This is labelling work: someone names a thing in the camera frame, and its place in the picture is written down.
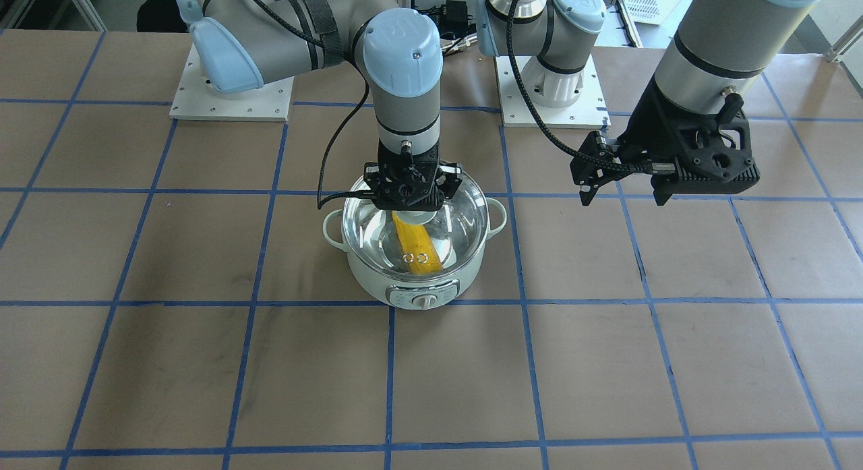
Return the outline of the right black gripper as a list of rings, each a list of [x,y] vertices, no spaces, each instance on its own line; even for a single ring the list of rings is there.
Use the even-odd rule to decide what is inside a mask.
[[[366,163],[363,199],[392,211],[438,211],[453,199],[463,181],[461,163],[441,163],[413,156],[409,160],[380,157]]]

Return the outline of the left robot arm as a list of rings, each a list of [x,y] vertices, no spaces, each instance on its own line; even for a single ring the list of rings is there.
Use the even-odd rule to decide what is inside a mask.
[[[759,181],[745,94],[820,0],[692,0],[619,138],[580,148],[553,135],[537,107],[576,101],[606,16],[603,0],[479,0],[484,55],[506,57],[528,113],[571,157],[588,206],[598,189],[651,176],[657,205],[675,194],[738,194]]]

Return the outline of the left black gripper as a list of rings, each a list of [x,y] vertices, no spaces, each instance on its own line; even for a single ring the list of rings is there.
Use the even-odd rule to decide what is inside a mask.
[[[755,186],[761,173],[744,104],[731,91],[721,93],[718,113],[691,113],[647,86],[622,135],[592,131],[571,160],[581,204],[591,205],[600,187],[632,174],[651,176],[657,206],[675,194],[738,194]]]

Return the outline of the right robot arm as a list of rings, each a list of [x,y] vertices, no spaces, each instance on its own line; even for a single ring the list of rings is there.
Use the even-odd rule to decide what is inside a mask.
[[[431,18],[397,0],[176,0],[210,85],[240,93],[349,63],[375,108],[377,160],[367,189],[376,208],[437,212],[462,167],[440,159],[444,56]]]

